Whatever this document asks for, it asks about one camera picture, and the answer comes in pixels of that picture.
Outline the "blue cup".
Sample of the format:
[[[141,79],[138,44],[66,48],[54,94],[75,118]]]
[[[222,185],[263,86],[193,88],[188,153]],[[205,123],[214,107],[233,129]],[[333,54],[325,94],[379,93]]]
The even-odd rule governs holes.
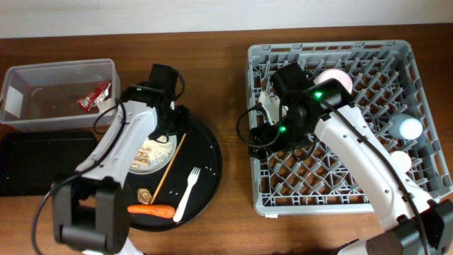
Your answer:
[[[423,131],[422,123],[413,116],[399,113],[389,120],[393,125],[389,128],[389,134],[400,140],[414,140],[420,137]]]

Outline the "orange carrot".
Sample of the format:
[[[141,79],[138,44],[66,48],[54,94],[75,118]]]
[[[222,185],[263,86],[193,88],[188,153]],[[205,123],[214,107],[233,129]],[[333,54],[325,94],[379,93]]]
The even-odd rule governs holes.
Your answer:
[[[130,205],[127,207],[127,211],[132,214],[152,215],[166,219],[172,218],[176,212],[176,210],[170,205],[150,205],[150,204]]]

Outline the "small white cup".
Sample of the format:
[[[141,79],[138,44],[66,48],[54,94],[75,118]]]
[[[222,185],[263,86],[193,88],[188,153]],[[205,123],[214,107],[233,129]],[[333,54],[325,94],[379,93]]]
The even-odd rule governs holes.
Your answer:
[[[402,151],[393,151],[390,153],[390,156],[396,165],[395,168],[399,172],[405,174],[411,169],[412,161],[411,157],[407,153]]]

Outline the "brown walnut shell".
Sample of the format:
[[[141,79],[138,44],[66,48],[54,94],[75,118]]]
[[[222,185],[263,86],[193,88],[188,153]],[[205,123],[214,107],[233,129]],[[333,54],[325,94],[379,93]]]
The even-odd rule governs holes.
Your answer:
[[[137,200],[141,204],[148,205],[152,202],[152,199],[153,199],[153,195],[151,194],[151,192],[148,189],[139,188],[137,190]]]

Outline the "red snack wrapper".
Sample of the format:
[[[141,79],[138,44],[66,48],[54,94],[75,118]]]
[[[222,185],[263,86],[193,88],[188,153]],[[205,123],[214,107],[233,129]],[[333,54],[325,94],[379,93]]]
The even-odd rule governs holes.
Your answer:
[[[92,108],[102,104],[110,95],[110,81],[102,81],[97,87],[87,95],[80,98],[77,103],[85,112],[89,113]]]

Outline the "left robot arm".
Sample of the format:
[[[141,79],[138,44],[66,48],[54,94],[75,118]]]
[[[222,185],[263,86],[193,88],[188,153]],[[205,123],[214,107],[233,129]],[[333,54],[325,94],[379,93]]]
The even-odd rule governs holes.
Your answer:
[[[55,241],[83,254],[139,254],[129,238],[130,220],[122,192],[128,171],[147,138],[176,135],[190,127],[188,109],[176,106],[173,67],[154,64],[146,81],[131,85],[116,100],[117,115],[92,153],[72,176],[51,185],[35,211],[31,242],[41,254],[36,230],[47,201],[52,203]]]

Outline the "white plastic fork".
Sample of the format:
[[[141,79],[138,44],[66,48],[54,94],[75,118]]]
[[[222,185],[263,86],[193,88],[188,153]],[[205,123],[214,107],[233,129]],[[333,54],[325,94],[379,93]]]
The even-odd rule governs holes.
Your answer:
[[[200,175],[201,168],[194,167],[188,176],[188,184],[186,190],[181,198],[178,207],[176,208],[175,214],[173,216],[174,222],[180,222],[182,220],[183,214],[185,212],[186,206],[188,204],[188,199],[190,192],[193,186],[197,183],[198,177]]]

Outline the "grey plate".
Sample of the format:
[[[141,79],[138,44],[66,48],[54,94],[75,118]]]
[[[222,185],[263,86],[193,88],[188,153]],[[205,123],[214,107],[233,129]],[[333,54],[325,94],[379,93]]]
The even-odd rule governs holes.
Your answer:
[[[173,157],[178,140],[175,135],[160,136],[157,140],[145,139],[129,169],[133,174],[151,174],[167,165]]]

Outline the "white tissue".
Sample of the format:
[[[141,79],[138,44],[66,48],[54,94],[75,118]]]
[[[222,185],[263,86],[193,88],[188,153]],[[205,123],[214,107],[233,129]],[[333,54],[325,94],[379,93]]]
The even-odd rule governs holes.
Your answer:
[[[96,102],[96,107],[98,108],[99,113],[106,112],[109,108],[113,107],[114,105],[115,103],[112,101],[112,98]]]

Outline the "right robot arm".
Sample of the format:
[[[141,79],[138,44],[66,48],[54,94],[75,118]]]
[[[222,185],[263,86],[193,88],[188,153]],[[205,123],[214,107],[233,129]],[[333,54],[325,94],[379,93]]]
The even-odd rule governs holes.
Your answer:
[[[445,254],[452,244],[452,202],[432,196],[398,169],[354,98],[335,78],[315,83],[292,63],[271,77],[277,120],[250,132],[251,155],[305,147],[313,136],[339,158],[365,192],[384,233],[334,254]]]

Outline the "pink bowl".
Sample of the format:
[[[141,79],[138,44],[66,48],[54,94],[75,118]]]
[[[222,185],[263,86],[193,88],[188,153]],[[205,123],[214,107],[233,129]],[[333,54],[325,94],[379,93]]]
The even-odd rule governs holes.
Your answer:
[[[327,69],[321,72],[315,79],[314,83],[319,84],[323,81],[327,81],[329,79],[335,79],[339,81],[343,87],[348,91],[349,94],[352,93],[353,89],[353,82],[350,76],[341,69]]]

